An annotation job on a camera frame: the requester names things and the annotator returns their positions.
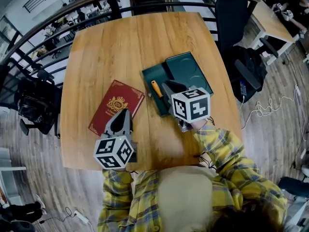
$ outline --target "book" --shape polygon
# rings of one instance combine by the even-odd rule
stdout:
[[[107,122],[122,109],[129,109],[133,118],[144,97],[143,92],[114,80],[88,128],[96,135],[101,136],[104,133]]]

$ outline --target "orange handle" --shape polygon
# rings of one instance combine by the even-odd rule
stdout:
[[[159,96],[159,98],[163,97],[159,85],[156,83],[155,80],[151,81],[151,86],[153,87],[154,91],[156,92],[156,94]]]

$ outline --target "wooden desk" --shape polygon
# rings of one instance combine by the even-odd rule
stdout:
[[[291,44],[295,43],[295,39],[290,35],[286,27],[262,0],[257,3],[255,9],[253,10],[252,18],[259,27],[260,32],[250,45],[250,48],[255,49],[260,43],[260,38],[263,38],[266,35],[272,36],[287,42],[280,50],[278,50],[278,54],[280,56]],[[267,65],[271,64],[275,60],[276,57],[272,56],[267,61]]]
[[[205,74],[214,95],[211,116],[216,126],[241,137],[239,113],[217,46],[198,13],[144,14],[79,31],[68,60],[61,104],[63,165],[101,170],[93,159],[95,141],[88,129],[114,79],[146,95],[133,119],[138,162],[130,170],[164,169],[198,162],[199,146],[191,131],[181,133],[173,118],[161,118],[147,96],[141,71],[166,58],[189,52]]]

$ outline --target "plaid sleeve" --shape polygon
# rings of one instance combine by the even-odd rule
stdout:
[[[260,175],[254,161],[244,156],[244,146],[234,133],[217,129],[208,122],[196,132],[195,138],[208,153],[220,177],[231,181],[243,198],[271,203],[282,222],[286,198],[277,185]]]
[[[103,170],[103,209],[99,215],[97,232],[110,231],[110,225],[126,222],[132,202],[133,179],[130,172]]]

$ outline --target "yellow plaid shirt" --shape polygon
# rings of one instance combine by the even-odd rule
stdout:
[[[259,174],[253,160],[244,156],[244,146],[230,131],[216,129],[209,122],[195,134],[217,168],[212,180],[212,210],[230,207],[240,210],[243,200],[262,200],[274,207],[278,223],[283,222],[287,200],[281,190]],[[103,209],[98,232],[163,231],[158,207],[158,171],[145,171],[137,179],[133,198],[129,172],[103,171]]]

